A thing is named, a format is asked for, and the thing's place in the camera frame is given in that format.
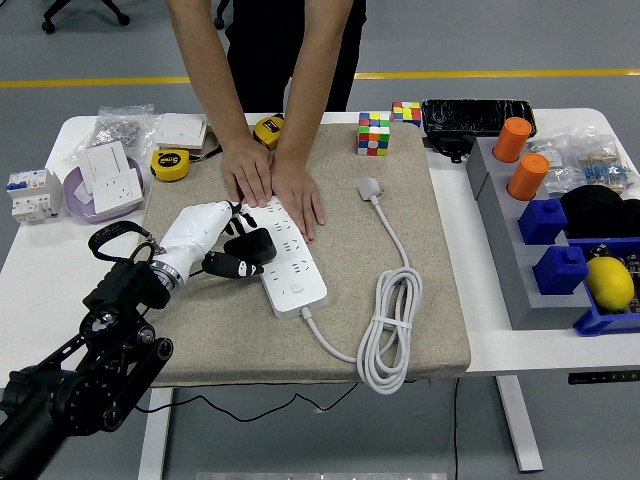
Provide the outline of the person's left hand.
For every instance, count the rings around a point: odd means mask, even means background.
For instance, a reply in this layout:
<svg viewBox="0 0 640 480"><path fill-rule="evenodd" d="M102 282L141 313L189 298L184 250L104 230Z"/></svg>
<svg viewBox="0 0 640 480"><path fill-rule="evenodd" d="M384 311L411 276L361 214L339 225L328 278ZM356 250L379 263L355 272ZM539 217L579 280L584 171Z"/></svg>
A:
<svg viewBox="0 0 640 480"><path fill-rule="evenodd" d="M315 239L317 225L325 224L324 205L315 180L304 163L277 156L271 167L274 195L298 227L303 239Z"/></svg>

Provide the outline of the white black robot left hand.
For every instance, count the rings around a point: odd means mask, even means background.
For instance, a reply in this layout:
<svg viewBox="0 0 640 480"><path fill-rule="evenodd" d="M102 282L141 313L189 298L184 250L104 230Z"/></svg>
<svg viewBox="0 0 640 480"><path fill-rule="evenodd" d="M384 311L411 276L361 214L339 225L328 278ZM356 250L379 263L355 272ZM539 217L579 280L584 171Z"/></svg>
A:
<svg viewBox="0 0 640 480"><path fill-rule="evenodd" d="M262 274L262 266L230 254L210 253L221 233L241 212L239 203L229 201L185 207L164 235L161 253L151 261L151 269L171 288L182 287L196 263L204 272L223 278Z"/></svg>

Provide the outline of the person's right hand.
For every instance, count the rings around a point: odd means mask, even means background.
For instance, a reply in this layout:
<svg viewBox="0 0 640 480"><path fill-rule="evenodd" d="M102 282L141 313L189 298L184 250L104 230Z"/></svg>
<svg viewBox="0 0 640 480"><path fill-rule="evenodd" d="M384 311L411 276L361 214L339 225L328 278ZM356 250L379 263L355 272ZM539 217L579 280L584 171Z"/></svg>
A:
<svg viewBox="0 0 640 480"><path fill-rule="evenodd" d="M222 143L221 170L234 202L264 207L271 199L271 154L251 136Z"/></svg>

